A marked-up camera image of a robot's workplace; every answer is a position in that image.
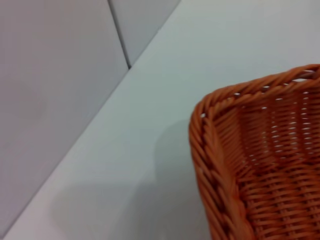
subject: woven basket wall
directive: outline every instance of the woven basket wall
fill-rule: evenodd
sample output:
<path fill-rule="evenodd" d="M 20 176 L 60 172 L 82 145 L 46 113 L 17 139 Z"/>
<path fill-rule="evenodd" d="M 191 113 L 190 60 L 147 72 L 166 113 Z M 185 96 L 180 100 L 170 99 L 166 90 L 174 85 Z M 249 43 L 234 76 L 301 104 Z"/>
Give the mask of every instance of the woven basket wall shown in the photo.
<path fill-rule="evenodd" d="M 320 64 L 208 94 L 189 141 L 213 240 L 320 239 Z"/>

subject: wicker basket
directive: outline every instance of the wicker basket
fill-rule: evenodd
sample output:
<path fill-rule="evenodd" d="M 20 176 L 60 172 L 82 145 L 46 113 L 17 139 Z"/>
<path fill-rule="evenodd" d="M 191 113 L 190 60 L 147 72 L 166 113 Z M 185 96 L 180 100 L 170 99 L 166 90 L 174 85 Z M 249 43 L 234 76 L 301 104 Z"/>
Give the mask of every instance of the wicker basket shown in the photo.
<path fill-rule="evenodd" d="M 320 239 L 320 64 L 208 94 L 189 140 L 213 240 Z"/>

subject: white table surface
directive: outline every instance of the white table surface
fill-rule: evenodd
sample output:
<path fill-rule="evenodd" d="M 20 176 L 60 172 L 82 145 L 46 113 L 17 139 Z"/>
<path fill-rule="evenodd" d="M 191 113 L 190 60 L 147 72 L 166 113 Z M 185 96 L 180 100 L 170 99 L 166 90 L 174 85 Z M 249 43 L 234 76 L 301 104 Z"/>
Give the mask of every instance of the white table surface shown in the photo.
<path fill-rule="evenodd" d="M 320 63 L 319 0 L 182 0 L 5 240 L 208 240 L 187 126 L 207 93 Z"/>

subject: white table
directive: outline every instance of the white table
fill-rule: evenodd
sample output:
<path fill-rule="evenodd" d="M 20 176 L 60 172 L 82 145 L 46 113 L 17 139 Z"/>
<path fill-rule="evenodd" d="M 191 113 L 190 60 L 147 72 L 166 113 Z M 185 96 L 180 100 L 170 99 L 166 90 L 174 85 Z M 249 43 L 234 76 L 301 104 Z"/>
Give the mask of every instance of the white table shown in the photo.
<path fill-rule="evenodd" d="M 182 0 L 5 240 L 208 240 L 187 127 L 207 93 L 320 62 L 319 0 Z"/>

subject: gray wall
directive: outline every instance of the gray wall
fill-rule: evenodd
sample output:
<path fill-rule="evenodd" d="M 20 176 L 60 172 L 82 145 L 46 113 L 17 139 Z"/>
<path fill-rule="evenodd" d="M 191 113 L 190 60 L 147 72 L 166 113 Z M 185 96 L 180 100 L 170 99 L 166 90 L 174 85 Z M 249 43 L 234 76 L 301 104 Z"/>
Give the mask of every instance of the gray wall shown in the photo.
<path fill-rule="evenodd" d="M 126 71 L 106 0 L 0 1 L 0 236 Z"/>
<path fill-rule="evenodd" d="M 128 63 L 133 65 L 180 0 L 109 0 Z"/>

